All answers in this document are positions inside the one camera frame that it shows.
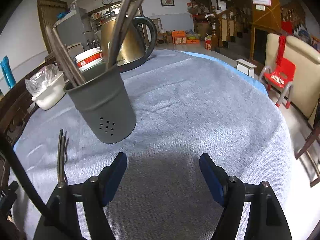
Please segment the dark chopstick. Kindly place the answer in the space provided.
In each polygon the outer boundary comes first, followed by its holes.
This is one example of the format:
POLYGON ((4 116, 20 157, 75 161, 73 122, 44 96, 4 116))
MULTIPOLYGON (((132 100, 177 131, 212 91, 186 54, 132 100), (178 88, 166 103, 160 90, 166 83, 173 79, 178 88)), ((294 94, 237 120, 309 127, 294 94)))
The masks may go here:
POLYGON ((65 171, 65 165, 67 163, 68 157, 67 157, 67 144, 68 144, 68 139, 67 139, 67 131, 64 131, 62 134, 62 150, 63 150, 63 156, 61 157, 61 160, 63 161, 62 164, 62 174, 63 174, 63 180, 64 182, 67 184, 68 183, 68 179, 67 179, 67 175, 66 175, 66 171, 65 171))
POLYGON ((75 81, 74 77, 71 74, 71 71, 69 70, 69 68, 67 66, 67 61, 63 57, 63 53, 62 53, 63 50, 61 49, 61 46, 59 45, 59 43, 56 41, 52 29, 50 28, 50 26, 47 25, 45 27, 45 31, 46 31, 46 34, 48 36, 48 41, 50 43, 52 51, 53 51, 53 53, 55 55, 55 59, 56 59, 57 64, 59 65, 59 67, 62 68, 62 70, 64 71, 65 75, 67 76, 67 79, 71 82, 73 87, 76 87, 76 85, 77 85, 76 81, 75 81))
POLYGON ((58 141, 58 150, 57 150, 57 187, 63 188, 65 181, 63 175, 63 166, 64 166, 64 136, 63 129, 60 129, 59 141, 58 141))
POLYGON ((61 50, 62 57, 66 61, 66 65, 71 72, 71 75, 73 76, 73 79, 75 80, 76 85, 74 86, 80 86, 83 85, 86 80, 84 76, 80 73, 79 68, 74 64, 72 58, 70 57, 68 50, 66 49, 65 45, 62 43, 57 31, 55 28, 52 29, 55 39, 58 42, 58 48, 61 50))
POLYGON ((120 45, 121 34, 123 32, 125 17, 127 15, 127 11, 130 6, 130 3, 131 3, 131 0, 123 0, 121 3, 120 11, 113 28, 112 41, 110 43, 110 48, 108 51, 108 61, 106 65, 106 70, 109 70, 110 68, 112 68, 117 62, 117 56, 121 46, 120 45))
POLYGON ((120 45, 122 44, 125 36, 126 36, 126 33, 129 29, 129 25, 131 23, 131 21, 133 20, 133 18, 135 17, 136 13, 137 13, 137 10, 138 8, 141 6, 142 2, 144 0, 136 0, 132 10, 129 12, 128 14, 128 11, 127 11, 127 15, 125 17, 125 22, 124 22, 124 26, 123 26, 123 32, 121 34, 121 41, 120 41, 120 45))

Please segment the grey towel table cloth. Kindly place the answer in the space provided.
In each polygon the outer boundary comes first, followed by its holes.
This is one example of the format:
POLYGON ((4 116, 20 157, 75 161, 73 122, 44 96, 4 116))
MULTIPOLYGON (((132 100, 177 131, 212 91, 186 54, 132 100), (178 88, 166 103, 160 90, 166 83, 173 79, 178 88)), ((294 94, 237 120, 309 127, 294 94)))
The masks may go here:
POLYGON ((268 181, 292 222, 290 133, 268 96, 217 62, 170 50, 122 78, 137 123, 118 143, 100 142, 68 96, 31 116, 15 152, 43 200, 56 185, 64 129, 70 183, 98 174, 119 152, 128 157, 105 209, 117 239, 210 239, 222 209, 200 172, 203 153, 243 182, 268 181))

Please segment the grey utensil holder cup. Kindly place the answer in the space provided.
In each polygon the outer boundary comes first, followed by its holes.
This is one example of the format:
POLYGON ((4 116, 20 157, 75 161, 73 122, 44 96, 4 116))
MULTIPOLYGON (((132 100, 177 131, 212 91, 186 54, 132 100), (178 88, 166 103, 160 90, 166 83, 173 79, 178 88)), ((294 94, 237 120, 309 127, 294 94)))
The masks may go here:
POLYGON ((86 83, 74 87, 68 82, 64 91, 101 142, 112 144, 125 139, 135 129, 136 115, 119 70, 106 70, 102 62, 82 74, 86 83))

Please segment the dark chopstick upright in cup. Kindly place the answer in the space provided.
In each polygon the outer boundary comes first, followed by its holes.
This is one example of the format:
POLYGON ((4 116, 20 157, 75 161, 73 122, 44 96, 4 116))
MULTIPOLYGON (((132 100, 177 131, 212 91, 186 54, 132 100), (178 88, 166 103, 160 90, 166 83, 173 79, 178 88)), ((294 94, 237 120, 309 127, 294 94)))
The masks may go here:
POLYGON ((55 28, 52 29, 55 39, 58 42, 58 48, 61 50, 62 57, 66 61, 66 65, 71 72, 71 75, 73 76, 73 79, 75 80, 76 85, 74 86, 80 86, 83 85, 86 80, 84 76, 80 73, 79 68, 74 64, 72 58, 70 57, 68 50, 66 49, 65 45, 62 43, 57 31, 55 28))

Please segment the white pot with plastic bag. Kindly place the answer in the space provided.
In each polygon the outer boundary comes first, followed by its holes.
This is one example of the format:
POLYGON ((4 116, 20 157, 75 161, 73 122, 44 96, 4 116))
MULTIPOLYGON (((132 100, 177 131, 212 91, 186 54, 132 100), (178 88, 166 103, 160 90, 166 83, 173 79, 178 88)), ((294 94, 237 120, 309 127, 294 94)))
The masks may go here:
POLYGON ((30 79, 25 80, 25 87, 32 96, 31 100, 45 111, 63 98, 65 84, 63 71, 54 64, 42 67, 30 79))

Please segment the blue thermos flask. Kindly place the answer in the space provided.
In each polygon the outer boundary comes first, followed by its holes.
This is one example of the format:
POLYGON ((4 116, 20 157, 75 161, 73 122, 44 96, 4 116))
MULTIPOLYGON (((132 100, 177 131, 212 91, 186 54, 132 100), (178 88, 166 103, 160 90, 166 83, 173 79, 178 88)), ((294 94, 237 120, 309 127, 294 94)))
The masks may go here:
POLYGON ((1 61, 1 69, 2 69, 4 79, 5 79, 8 87, 10 89, 12 89, 14 87, 14 85, 16 85, 16 80, 13 76, 12 71, 11 71, 10 64, 9 64, 9 58, 7 56, 5 56, 3 58, 3 60, 1 61))

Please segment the small white stool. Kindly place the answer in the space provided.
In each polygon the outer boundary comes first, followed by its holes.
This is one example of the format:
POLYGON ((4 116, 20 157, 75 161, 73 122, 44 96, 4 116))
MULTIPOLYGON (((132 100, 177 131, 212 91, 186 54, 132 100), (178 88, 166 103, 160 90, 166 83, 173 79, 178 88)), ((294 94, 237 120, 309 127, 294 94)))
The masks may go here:
POLYGON ((236 70, 246 74, 247 76, 254 78, 254 73, 256 69, 256 65, 252 64, 246 60, 243 59, 237 59, 236 60, 236 70))

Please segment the red plastic child chair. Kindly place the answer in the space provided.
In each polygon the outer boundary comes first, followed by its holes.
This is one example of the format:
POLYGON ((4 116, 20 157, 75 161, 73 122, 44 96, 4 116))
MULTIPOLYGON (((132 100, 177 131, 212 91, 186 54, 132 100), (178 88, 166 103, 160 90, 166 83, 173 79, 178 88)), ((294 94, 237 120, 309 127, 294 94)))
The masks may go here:
POLYGON ((287 94, 286 109, 291 105, 291 97, 293 94, 293 80, 295 76, 296 66, 288 59, 282 58, 280 64, 276 64, 274 71, 271 66, 265 66, 261 71, 258 81, 261 82, 265 79, 267 82, 267 90, 271 86, 276 86, 282 89, 281 95, 276 102, 276 106, 280 107, 282 101, 287 94))

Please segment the beige sofa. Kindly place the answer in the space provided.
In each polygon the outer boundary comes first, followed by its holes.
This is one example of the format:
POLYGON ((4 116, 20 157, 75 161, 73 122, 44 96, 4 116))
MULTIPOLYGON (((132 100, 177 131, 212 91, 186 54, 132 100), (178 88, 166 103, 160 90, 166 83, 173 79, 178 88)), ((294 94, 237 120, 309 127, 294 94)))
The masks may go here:
POLYGON ((294 36, 269 33, 265 66, 271 66, 274 71, 282 58, 296 66, 291 103, 310 119, 319 98, 319 52, 294 36))

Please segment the bronze electric kettle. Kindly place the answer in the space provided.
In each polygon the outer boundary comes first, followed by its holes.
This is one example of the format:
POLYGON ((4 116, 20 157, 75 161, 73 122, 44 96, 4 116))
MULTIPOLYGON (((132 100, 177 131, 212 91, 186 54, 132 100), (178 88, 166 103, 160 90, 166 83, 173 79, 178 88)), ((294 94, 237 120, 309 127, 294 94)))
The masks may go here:
MULTIPOLYGON (((101 26, 101 49, 104 60, 108 59, 108 49, 112 41, 113 28, 116 23, 116 16, 110 16, 101 26)), ((155 48, 157 39, 157 29, 153 21, 145 16, 136 16, 129 25, 126 36, 121 45, 117 57, 117 66, 121 73, 135 69, 144 64, 155 48), (138 27, 146 25, 150 32, 150 44, 144 43, 138 27)))

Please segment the white chest freezer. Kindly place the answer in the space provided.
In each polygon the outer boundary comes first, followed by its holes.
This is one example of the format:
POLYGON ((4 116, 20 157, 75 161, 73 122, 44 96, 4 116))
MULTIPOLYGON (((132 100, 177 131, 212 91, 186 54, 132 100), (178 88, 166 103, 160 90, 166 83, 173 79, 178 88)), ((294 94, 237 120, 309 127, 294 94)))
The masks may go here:
POLYGON ((76 55, 84 52, 84 48, 81 42, 67 46, 67 51, 72 59, 75 59, 76 55))

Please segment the grey refrigerator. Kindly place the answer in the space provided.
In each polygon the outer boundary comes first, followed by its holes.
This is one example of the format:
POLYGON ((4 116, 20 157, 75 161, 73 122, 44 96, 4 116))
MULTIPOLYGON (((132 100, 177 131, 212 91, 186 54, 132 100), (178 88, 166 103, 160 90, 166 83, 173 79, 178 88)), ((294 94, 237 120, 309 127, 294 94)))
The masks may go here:
POLYGON ((88 50, 95 40, 95 34, 88 13, 77 7, 54 24, 60 40, 66 46, 81 43, 84 50, 88 50))

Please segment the dark chopstick leaning in cup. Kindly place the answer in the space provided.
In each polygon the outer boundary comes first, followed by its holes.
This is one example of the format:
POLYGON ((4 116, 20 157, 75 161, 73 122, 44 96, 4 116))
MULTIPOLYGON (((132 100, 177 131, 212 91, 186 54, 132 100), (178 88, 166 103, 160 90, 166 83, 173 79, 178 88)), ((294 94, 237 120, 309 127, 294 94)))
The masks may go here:
POLYGON ((63 53, 62 53, 63 50, 61 49, 61 46, 59 45, 59 43, 56 41, 52 29, 50 28, 50 26, 47 25, 45 27, 45 31, 46 31, 46 34, 48 36, 48 41, 50 43, 52 51, 53 51, 53 53, 55 55, 55 59, 56 59, 57 64, 59 65, 59 67, 62 68, 62 70, 64 71, 65 75, 67 76, 67 79, 71 82, 73 87, 76 87, 76 85, 77 85, 76 81, 75 81, 74 77, 71 74, 71 71, 69 70, 69 68, 67 66, 67 61, 63 57, 63 53))

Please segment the wooden chair by wall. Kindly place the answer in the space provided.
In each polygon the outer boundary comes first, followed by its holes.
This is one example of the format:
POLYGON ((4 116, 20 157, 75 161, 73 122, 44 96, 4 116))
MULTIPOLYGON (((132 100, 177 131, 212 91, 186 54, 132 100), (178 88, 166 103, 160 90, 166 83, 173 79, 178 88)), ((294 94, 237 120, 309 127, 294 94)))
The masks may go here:
POLYGON ((162 26, 161 19, 160 18, 153 18, 152 21, 155 24, 156 30, 157 30, 156 44, 158 44, 159 41, 162 41, 163 44, 165 44, 165 43, 168 44, 169 43, 168 35, 162 26))

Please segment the round wall clock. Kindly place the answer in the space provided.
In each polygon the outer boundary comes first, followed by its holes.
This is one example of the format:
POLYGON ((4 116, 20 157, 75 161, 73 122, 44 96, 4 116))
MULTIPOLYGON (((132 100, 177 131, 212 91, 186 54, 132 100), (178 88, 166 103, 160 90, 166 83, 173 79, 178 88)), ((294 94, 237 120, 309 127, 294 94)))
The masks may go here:
POLYGON ((113 0, 101 0, 103 5, 109 5, 113 2, 113 0))

